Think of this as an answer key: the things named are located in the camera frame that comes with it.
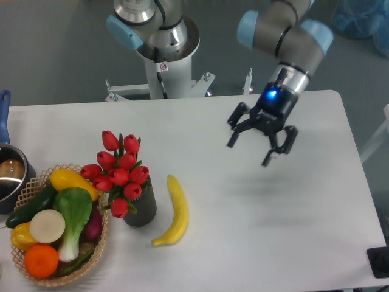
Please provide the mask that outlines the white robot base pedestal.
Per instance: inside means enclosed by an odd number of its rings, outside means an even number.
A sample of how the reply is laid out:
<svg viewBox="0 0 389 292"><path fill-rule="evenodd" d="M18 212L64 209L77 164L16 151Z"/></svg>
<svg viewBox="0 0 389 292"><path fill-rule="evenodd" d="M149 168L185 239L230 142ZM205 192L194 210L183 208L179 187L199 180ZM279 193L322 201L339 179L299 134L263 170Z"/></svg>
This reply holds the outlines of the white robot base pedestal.
<svg viewBox="0 0 389 292"><path fill-rule="evenodd" d="M135 51L145 65L147 83L111 86L106 80L107 102L125 101L124 96L148 94L150 99L207 97L215 75L205 72L192 79L192 56L199 47L199 30L189 18L170 29L155 31L142 41L129 26L114 16L106 25L111 35L127 49Z"/></svg>

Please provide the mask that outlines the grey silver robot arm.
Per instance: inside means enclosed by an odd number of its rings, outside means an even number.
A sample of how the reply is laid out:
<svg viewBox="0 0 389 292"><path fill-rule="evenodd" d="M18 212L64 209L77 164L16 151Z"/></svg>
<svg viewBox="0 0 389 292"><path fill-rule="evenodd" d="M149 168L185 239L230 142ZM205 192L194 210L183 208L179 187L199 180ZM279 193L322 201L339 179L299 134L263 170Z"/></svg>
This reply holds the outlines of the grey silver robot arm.
<svg viewBox="0 0 389 292"><path fill-rule="evenodd" d="M233 147L239 134L255 128L270 140L270 153L287 154L297 129L286 120L333 40L330 28L303 19L311 1L272 1L263 12L241 18L240 44L273 55L278 66L257 103L240 103L228 119ZM192 79L192 56L200 38L195 23L183 15L181 1L115 1L106 26L118 43L144 60L152 99L203 96L206 79Z"/></svg>

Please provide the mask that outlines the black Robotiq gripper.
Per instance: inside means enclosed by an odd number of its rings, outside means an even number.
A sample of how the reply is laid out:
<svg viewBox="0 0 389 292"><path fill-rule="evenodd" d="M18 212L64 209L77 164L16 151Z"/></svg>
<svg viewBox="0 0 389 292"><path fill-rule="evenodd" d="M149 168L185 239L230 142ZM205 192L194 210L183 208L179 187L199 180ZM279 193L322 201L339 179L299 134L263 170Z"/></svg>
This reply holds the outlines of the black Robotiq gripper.
<svg viewBox="0 0 389 292"><path fill-rule="evenodd" d="M227 123L233 134L227 146L232 148L240 133L254 128L268 136L270 141L270 150L261 164L263 167L269 165L273 153L289 154L298 130L293 125L286 126L285 123L297 101L298 96L284 86L268 83L251 110L244 102L239 102L230 115ZM239 122L245 114L248 114L249 118ZM286 132L286 138L283 144L279 145L276 134L281 130Z"/></svg>

